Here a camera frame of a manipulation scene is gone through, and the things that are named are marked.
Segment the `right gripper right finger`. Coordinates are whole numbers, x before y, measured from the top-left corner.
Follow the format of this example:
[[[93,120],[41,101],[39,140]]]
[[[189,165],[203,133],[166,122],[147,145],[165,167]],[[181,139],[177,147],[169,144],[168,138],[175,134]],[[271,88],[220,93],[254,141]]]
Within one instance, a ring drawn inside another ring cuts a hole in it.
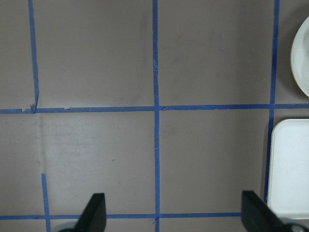
[[[252,190],[241,193],[241,222],[248,232],[307,232],[294,222],[285,223]]]

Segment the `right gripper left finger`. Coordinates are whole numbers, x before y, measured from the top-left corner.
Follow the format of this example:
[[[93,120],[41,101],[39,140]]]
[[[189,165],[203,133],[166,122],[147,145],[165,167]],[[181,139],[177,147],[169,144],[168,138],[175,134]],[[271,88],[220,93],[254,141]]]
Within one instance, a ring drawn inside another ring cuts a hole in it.
[[[104,193],[94,193],[78,221],[73,225],[64,224],[54,229],[55,232],[104,232],[107,225]]]

